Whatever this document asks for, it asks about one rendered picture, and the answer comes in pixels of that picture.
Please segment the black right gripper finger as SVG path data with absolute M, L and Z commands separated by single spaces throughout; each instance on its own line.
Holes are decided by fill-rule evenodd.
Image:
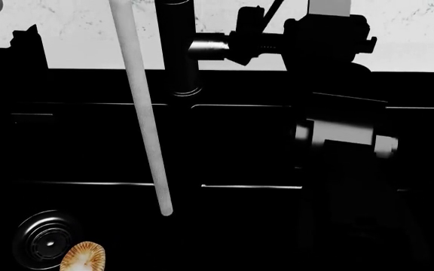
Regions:
M 237 13 L 236 29 L 230 35 L 258 35 L 263 32 L 264 8 L 244 6 Z
M 225 53 L 225 59 L 246 66 L 253 58 L 258 58 L 262 54 L 283 53 L 286 47 L 285 42 L 284 34 L 230 33 L 228 36 L 228 49 Z

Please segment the black metallic faucet handle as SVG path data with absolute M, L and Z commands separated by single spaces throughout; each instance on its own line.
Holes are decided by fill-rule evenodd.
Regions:
M 196 33 L 188 56 L 192 60 L 225 60 L 229 50 L 229 37 L 225 33 Z

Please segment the black faucet column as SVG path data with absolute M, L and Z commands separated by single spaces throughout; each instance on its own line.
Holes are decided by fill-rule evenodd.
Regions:
M 167 84 L 174 96 L 201 90 L 197 60 L 188 56 L 196 33 L 194 0 L 154 0 Z

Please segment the grey faucet spout tube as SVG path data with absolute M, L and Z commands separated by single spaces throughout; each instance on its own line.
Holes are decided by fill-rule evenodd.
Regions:
M 132 0 L 108 0 L 139 121 L 160 213 L 170 216 L 173 204 L 151 103 Z

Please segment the black sink basin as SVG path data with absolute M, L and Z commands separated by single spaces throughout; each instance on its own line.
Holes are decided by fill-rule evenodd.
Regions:
M 18 226 L 58 210 L 105 271 L 316 271 L 298 237 L 307 162 L 327 139 L 371 145 L 434 271 L 434 73 L 373 72 L 319 90 L 288 72 L 204 71 L 191 99 L 147 72 L 173 213 L 163 216 L 122 70 L 0 79 L 0 271 Z

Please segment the black silhouetted counter object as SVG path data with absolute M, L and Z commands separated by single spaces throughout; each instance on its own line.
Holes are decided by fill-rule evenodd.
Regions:
M 14 30 L 10 47 L 0 47 L 0 67 L 48 69 L 44 45 L 36 24 L 26 31 Z

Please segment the orange ribbed shell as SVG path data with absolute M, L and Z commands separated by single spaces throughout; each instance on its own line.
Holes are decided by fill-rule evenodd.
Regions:
M 94 242 L 74 245 L 63 257 L 60 271 L 105 271 L 105 249 Z

